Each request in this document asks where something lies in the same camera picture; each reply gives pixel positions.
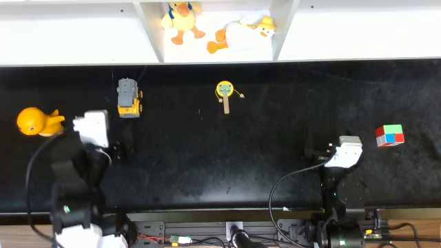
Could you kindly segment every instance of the green cube face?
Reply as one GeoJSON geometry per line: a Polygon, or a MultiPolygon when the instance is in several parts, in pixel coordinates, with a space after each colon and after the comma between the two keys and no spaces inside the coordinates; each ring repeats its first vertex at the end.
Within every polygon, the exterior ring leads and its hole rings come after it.
{"type": "Polygon", "coordinates": [[[401,125],[384,125],[385,134],[402,134],[401,125]]]}
{"type": "Polygon", "coordinates": [[[229,94],[232,90],[232,87],[230,85],[220,85],[219,86],[219,92],[222,94],[229,94]]]}

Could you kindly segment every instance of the toy construction vehicle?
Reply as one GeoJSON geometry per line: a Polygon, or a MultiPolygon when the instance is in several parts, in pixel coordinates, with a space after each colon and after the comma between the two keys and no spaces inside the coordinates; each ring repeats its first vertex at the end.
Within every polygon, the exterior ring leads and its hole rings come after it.
{"type": "Polygon", "coordinates": [[[118,81],[118,113],[121,118],[138,118],[143,111],[141,99],[143,92],[133,79],[118,81]]]}

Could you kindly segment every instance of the toy duck head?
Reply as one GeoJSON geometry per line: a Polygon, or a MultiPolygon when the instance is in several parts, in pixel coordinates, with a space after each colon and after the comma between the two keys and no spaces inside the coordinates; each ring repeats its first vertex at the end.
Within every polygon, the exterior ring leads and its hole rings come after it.
{"type": "Polygon", "coordinates": [[[276,27],[273,24],[271,17],[263,17],[262,21],[256,25],[256,30],[260,32],[260,35],[270,39],[276,32],[276,27]]]}
{"type": "Polygon", "coordinates": [[[168,15],[170,15],[171,19],[174,19],[173,11],[177,12],[182,17],[187,17],[190,10],[193,9],[190,2],[169,2],[168,8],[168,15]]]}
{"type": "Polygon", "coordinates": [[[22,133],[26,135],[39,134],[46,123],[46,115],[36,107],[28,107],[20,112],[17,117],[17,125],[22,133]]]}

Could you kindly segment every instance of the wooden floor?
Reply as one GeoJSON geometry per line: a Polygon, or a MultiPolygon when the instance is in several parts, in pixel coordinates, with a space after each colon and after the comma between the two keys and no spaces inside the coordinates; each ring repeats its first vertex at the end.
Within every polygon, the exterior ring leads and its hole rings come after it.
{"type": "MultiPolygon", "coordinates": [[[[393,227],[401,223],[412,223],[418,230],[421,238],[441,238],[441,219],[435,220],[390,220],[389,224],[393,227]]],[[[51,225],[37,226],[43,233],[50,235],[52,231],[51,225]]],[[[394,236],[413,237],[413,231],[410,227],[392,231],[394,236]]],[[[414,248],[417,247],[415,242],[393,242],[398,248],[414,248]]],[[[421,242],[423,248],[441,247],[440,243],[421,242]]],[[[35,247],[48,248],[50,244],[38,237],[29,226],[0,226],[0,248],[16,248],[16,247],[35,247]]],[[[369,244],[367,248],[376,248],[379,245],[369,244]]]]}

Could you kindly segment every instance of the wooden handle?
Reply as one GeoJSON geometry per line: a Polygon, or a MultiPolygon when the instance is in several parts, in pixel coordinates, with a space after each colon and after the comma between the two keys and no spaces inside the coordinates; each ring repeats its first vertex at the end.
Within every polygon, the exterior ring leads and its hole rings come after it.
{"type": "Polygon", "coordinates": [[[223,112],[229,114],[228,94],[223,95],[223,112]]]}

